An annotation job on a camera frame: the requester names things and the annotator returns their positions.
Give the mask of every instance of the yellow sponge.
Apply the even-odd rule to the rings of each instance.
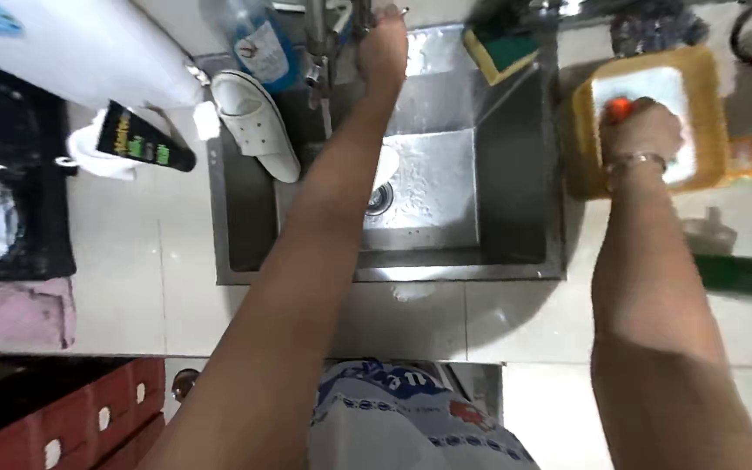
[[[506,80],[538,56],[538,43],[528,34],[495,36],[475,26],[463,33],[463,44],[490,85]]]

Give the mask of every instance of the faucet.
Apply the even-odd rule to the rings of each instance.
[[[339,0],[330,0],[330,4]],[[305,80],[309,87],[309,108],[316,110],[328,99],[335,80],[335,59],[339,53],[339,27],[327,28],[328,0],[307,0],[306,33],[309,70]],[[371,0],[352,0],[352,36],[357,41],[373,24]]]

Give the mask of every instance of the blue bottle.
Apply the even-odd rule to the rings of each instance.
[[[242,70],[269,93],[292,86],[300,75],[298,56],[280,28],[269,0],[210,0],[203,15],[227,40]]]

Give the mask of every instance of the blue and white shirt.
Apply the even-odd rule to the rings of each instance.
[[[321,385],[310,468],[538,470],[518,439],[422,370],[343,362]]]

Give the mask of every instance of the hand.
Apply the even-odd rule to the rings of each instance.
[[[617,124],[603,120],[600,134],[603,165],[635,152],[654,153],[669,163],[684,143],[681,122],[651,98],[634,101],[631,114]]]
[[[359,68],[370,91],[399,94],[408,67],[405,22],[395,5],[377,10],[376,21],[359,46]]]

